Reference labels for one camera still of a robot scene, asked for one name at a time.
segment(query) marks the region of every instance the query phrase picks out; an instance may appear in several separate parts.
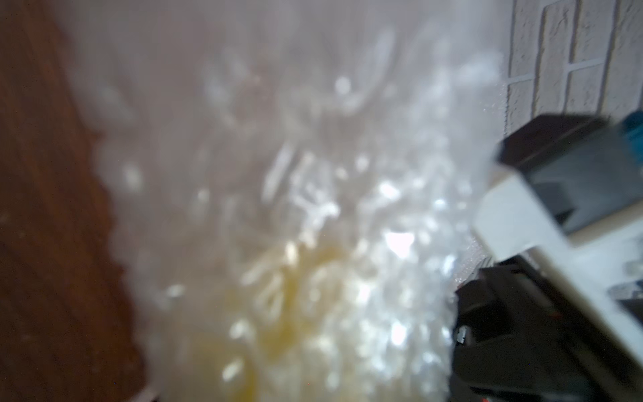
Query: wooden surface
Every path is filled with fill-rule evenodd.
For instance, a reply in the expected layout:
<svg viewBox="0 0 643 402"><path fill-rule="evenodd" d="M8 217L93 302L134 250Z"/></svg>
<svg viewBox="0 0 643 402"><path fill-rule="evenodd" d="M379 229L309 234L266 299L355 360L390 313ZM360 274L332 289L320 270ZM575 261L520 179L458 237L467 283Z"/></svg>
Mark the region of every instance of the wooden surface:
<svg viewBox="0 0 643 402"><path fill-rule="evenodd" d="M122 402L143 369L59 39L42 2L0 0L0 401Z"/></svg>

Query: black plastic part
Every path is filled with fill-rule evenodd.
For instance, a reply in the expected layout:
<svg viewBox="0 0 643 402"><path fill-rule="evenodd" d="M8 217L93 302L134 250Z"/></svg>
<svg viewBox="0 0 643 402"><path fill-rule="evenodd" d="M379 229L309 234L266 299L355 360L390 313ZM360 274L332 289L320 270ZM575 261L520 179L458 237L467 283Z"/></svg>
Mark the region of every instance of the black plastic part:
<svg viewBox="0 0 643 402"><path fill-rule="evenodd" d="M643 179L619 125L594 116L543 115L503 142L499 161L518 169L565 233L643 199Z"/></svg>
<svg viewBox="0 0 643 402"><path fill-rule="evenodd" d="M457 374L451 375L449 389L451 390L451 398L449 399L451 402L482 402L482 397L476 395Z"/></svg>
<svg viewBox="0 0 643 402"><path fill-rule="evenodd" d="M631 298L619 300L619 302L643 325L643 298Z"/></svg>
<svg viewBox="0 0 643 402"><path fill-rule="evenodd" d="M455 333L465 325L468 338L455 347L453 372L475 393L509 402L643 401L638 365L524 259L480 270L457 294Z"/></svg>

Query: clear plastic bag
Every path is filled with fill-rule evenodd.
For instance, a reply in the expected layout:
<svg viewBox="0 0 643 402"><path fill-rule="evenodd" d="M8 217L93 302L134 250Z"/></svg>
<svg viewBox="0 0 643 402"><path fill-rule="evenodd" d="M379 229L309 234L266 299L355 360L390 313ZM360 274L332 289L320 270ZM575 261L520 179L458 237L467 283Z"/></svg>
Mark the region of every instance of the clear plastic bag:
<svg viewBox="0 0 643 402"><path fill-rule="evenodd" d="M500 113L494 1L66 1L167 401L448 395Z"/></svg>

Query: blue part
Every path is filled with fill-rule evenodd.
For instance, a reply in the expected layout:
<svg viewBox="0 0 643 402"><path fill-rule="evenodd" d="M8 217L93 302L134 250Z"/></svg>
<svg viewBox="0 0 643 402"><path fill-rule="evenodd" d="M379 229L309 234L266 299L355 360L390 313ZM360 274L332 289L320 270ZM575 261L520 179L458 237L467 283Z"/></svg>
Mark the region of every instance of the blue part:
<svg viewBox="0 0 643 402"><path fill-rule="evenodd" d="M639 165L643 165L643 111L630 113L623 120L623 137Z"/></svg>

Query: brick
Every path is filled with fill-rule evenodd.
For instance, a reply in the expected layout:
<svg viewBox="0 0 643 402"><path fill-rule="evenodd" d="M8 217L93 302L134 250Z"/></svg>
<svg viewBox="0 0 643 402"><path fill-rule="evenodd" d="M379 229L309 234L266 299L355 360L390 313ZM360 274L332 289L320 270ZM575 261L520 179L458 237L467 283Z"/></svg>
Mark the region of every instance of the brick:
<svg viewBox="0 0 643 402"><path fill-rule="evenodd" d="M563 109L565 67L569 60L574 8L574 0L563 0L545 7L536 77L535 115L561 112Z"/></svg>
<svg viewBox="0 0 643 402"><path fill-rule="evenodd" d="M601 65L570 73L566 113L596 113L601 93L602 72Z"/></svg>
<svg viewBox="0 0 643 402"><path fill-rule="evenodd" d="M510 77L533 74L540 32L540 4L536 0L516 0L511 39Z"/></svg>
<svg viewBox="0 0 643 402"><path fill-rule="evenodd" d="M514 17L514 0L499 0L498 15L494 20L499 27L498 49L502 52L501 77L509 77L509 62L511 54L511 23Z"/></svg>
<svg viewBox="0 0 643 402"><path fill-rule="evenodd" d="M524 126L531 120L534 81L509 84L507 88L507 134Z"/></svg>
<svg viewBox="0 0 643 402"><path fill-rule="evenodd" d="M640 107L643 87L643 1L621 0L601 112L622 118Z"/></svg>
<svg viewBox="0 0 643 402"><path fill-rule="evenodd" d="M605 59L610 43L615 0L580 0L573 62Z"/></svg>

